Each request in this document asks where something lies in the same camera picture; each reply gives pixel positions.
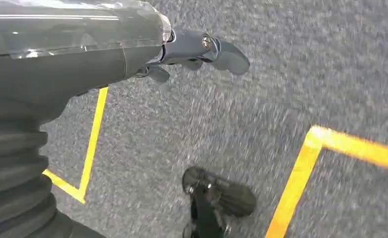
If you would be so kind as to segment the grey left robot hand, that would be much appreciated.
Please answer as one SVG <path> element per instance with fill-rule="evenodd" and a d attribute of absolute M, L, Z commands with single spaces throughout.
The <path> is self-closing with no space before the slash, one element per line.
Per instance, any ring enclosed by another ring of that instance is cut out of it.
<path fill-rule="evenodd" d="M 32 130 L 68 101 L 131 77 L 165 82 L 163 65 L 250 67 L 233 44 L 176 28 L 139 0 L 0 0 L 0 131 Z"/>

